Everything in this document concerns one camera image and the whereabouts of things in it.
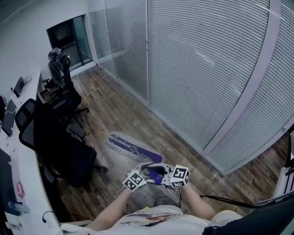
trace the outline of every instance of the white desk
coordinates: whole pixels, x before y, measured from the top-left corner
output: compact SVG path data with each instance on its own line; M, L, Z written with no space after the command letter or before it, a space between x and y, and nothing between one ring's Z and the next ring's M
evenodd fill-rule
M29 98L36 99L39 82L40 73L33 76L24 86L20 98L12 96L17 110ZM43 186L37 156L33 150L20 143L18 136L19 130L14 123L11 137L4 131L0 132L0 148L11 157L12 180L17 201L27 205L30 213L23 213L19 217L6 213L7 221L18 226L21 224L20 230L13 230L14 235L56 235L59 233L60 224L54 213L47 213L44 216L47 223L42 222L42 215L46 211L52 211L52 208ZM17 193L18 181L23 185L23 198Z

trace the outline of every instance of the wooden floor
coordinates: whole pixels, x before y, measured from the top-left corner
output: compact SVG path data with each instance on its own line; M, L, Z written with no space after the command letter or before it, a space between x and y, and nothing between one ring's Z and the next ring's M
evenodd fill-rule
M86 192L84 188L73 188L59 179L57 186L69 213L95 218L118 196L126 173L136 165L130 163L127 157L112 154L107 150L105 139L113 131L122 132L149 145L162 153L168 164L189 167L190 183L199 194L222 196L247 203L256 203L272 197L279 171L286 160L287 136L282 137L241 169L222 176L99 67L80 73L73 78L73 82L82 96L81 106L90 109L90 113L83 113L79 117L87 131L86 143L95 148L100 164L107 166L109 171L104 173L93 170L91 193ZM128 203L128 213L145 206L152 207L155 198L164 194L174 201L179 200L178 191L148 185L133 193ZM245 208L208 201L217 212L230 209L241 215L249 213ZM182 210L190 212L185 198L182 201Z

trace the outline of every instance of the mop head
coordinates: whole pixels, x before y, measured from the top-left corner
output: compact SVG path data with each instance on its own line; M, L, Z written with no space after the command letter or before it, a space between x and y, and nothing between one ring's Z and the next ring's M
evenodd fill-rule
M105 140L105 146L136 162L160 163L163 161L160 153L121 132L111 132Z

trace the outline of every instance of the black cable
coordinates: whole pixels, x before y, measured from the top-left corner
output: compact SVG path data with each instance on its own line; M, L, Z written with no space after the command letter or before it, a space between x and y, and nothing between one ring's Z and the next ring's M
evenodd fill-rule
M224 197L219 197L219 196L209 196L209 195L199 195L201 198L210 198L210 199L214 199L217 201L222 201L222 202L226 202L235 206L239 206L239 207L245 207L245 208L252 208L252 209L257 209L257 208L261 208L263 206L259 206L259 205L251 205L245 202L240 202L240 201L234 201L228 198L224 198Z
M181 203L182 203L182 194L183 194L183 190L180 191L180 188L179 188L179 193L180 193L180 198L179 198L179 208L181 207Z
M182 203L182 200L184 199L185 195L184 195L184 192L182 193L182 199L181 199L181 203Z
M51 213L54 213L54 214L55 214L54 211L46 211L46 212L42 215L42 221L43 221L43 223L47 223L47 221L44 219L44 215L45 215L46 213L48 213L48 212L51 212ZM93 221L92 219L90 219L90 218L86 218L86 217L81 216L81 215L71 214L71 213L69 213L69 214L70 214L70 215L74 215L74 216L80 216L80 217L85 218L85 219L87 219L87 220Z

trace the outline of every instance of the wrist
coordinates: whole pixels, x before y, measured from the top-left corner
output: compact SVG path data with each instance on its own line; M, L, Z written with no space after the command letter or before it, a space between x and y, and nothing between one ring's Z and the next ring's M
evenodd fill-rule
M127 189L127 188L125 188L125 189L122 191L121 194L124 194L124 195L126 195L126 196L130 196L130 195L132 194L132 191L129 190L129 189Z
M184 187L184 192L186 193L187 191L194 191L193 188L191 187L191 185L188 183L185 187Z

